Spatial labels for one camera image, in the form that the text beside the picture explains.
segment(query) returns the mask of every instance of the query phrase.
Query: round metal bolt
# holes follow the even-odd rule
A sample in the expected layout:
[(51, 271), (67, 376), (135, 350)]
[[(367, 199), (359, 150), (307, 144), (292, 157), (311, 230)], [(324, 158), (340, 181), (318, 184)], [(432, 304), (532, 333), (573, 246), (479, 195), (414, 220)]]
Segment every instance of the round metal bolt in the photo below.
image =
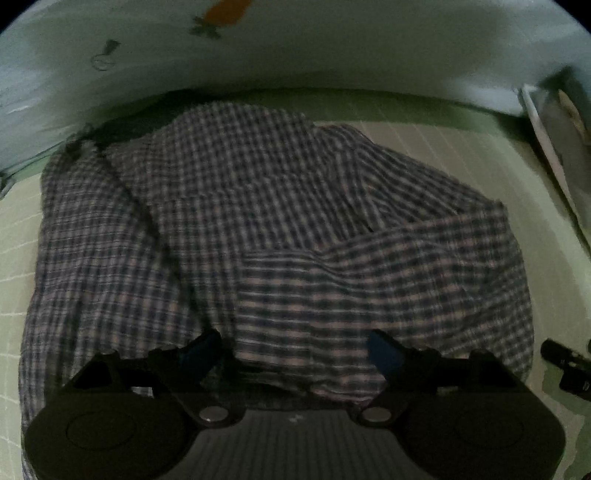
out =
[(392, 414), (387, 408), (370, 407), (361, 412), (361, 416), (370, 423), (384, 423), (392, 417)]
[(199, 417), (208, 423), (217, 423), (226, 420), (228, 417), (228, 411), (224, 407), (205, 407), (199, 412)]

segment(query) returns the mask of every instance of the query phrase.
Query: black device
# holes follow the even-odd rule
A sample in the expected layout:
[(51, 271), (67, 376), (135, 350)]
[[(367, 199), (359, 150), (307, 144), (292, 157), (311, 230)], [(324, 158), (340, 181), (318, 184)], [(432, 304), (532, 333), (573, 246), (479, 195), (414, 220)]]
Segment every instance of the black device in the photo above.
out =
[(562, 369), (561, 390), (591, 401), (591, 360), (551, 339), (542, 343), (540, 353), (544, 360)]
[(39, 479), (549, 480), (563, 453), (558, 420), (486, 351), (448, 359), (375, 330), (387, 388), (364, 408), (295, 412), (218, 403), (199, 382), (221, 352), (211, 330), (143, 359), (95, 355), (25, 434)]

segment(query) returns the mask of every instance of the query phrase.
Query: checkered fabric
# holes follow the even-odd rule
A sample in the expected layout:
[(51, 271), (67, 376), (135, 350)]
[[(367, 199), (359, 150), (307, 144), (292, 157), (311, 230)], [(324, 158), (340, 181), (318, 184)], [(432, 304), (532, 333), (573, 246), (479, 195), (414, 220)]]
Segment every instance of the checkered fabric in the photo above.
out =
[(211, 103), (105, 151), (75, 142), (42, 185), (24, 429), (95, 352), (144, 356), (209, 326), (252, 380), (337, 401), (384, 385), (366, 359), (373, 328), (530, 367), (504, 207), (353, 128)]

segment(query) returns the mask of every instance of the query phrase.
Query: printed drawing on fabric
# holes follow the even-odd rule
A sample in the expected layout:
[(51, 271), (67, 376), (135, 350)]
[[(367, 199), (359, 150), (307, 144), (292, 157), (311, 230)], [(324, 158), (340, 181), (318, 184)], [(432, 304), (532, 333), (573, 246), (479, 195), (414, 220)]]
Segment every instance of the printed drawing on fabric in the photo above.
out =
[(117, 50), (119, 45), (121, 45), (121, 43), (119, 43), (116, 40), (113, 40), (113, 39), (107, 40), (102, 53), (99, 53), (98, 55), (94, 55), (90, 59), (90, 64), (92, 65), (92, 68), (94, 68), (95, 70), (98, 70), (99, 72), (106, 72), (107, 70), (110, 70), (111, 68), (113, 68), (113, 66), (115, 66), (115, 61), (111, 57), (111, 54), (115, 50)]
[(218, 40), (222, 36), (217, 29), (236, 25), (250, 4), (251, 0), (221, 0), (212, 6), (203, 18), (194, 18), (195, 26), (191, 33)]

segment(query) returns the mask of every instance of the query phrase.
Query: carrot print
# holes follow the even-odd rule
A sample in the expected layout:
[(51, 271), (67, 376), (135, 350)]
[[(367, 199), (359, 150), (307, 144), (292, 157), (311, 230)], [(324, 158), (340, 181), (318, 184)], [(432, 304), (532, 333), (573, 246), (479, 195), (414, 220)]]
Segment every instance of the carrot print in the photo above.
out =
[(212, 6), (203, 18), (195, 17), (196, 26), (193, 27), (191, 33), (206, 35), (209, 38), (220, 38), (217, 29), (236, 25), (250, 4), (251, 0), (221, 0)]

